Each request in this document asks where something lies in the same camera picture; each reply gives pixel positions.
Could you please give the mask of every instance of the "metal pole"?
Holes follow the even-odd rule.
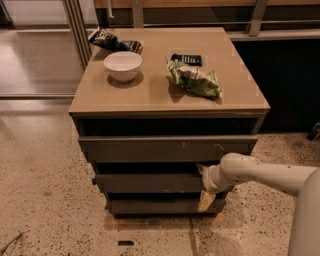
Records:
[[[143,18],[143,1],[142,0],[132,0],[132,17],[133,17],[133,27],[143,28],[144,18]]]
[[[252,19],[248,24],[247,32],[249,36],[257,36],[260,32],[262,18],[267,8],[268,0],[257,0]]]

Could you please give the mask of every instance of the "speckled floor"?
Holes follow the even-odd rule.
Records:
[[[0,101],[0,248],[22,232],[4,255],[287,254],[295,199],[255,182],[229,193],[216,218],[114,219],[91,183],[69,105]],[[318,166],[319,152],[306,134],[263,134],[253,156]]]

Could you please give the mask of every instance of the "wooden cabinet top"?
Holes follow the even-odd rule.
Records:
[[[210,112],[266,113],[270,106],[222,28],[110,29],[120,40],[142,43],[138,77],[121,84],[105,70],[110,51],[95,47],[69,112],[71,115]],[[200,54],[201,71],[214,70],[223,97],[202,98],[169,82],[166,59],[173,53]]]

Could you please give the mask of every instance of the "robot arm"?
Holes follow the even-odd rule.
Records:
[[[219,165],[198,165],[205,190],[218,193],[227,187],[257,181],[297,197],[303,184],[317,167],[264,164],[254,157],[229,153]]]
[[[252,180],[298,197],[288,255],[319,255],[320,168],[263,164],[254,157],[230,153],[219,165],[198,165],[198,169],[205,188],[201,193],[200,212],[209,208],[215,193]]]

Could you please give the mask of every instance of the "cabinet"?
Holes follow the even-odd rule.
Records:
[[[250,154],[270,107],[223,29],[111,32],[142,42],[143,64],[134,81],[119,84],[103,66],[109,53],[95,48],[72,102],[94,184],[112,214],[197,213],[202,184],[195,163]],[[223,98],[212,101],[172,86],[164,56],[173,52],[201,54],[202,69],[216,71]],[[206,213],[220,212],[227,193],[218,194]]]

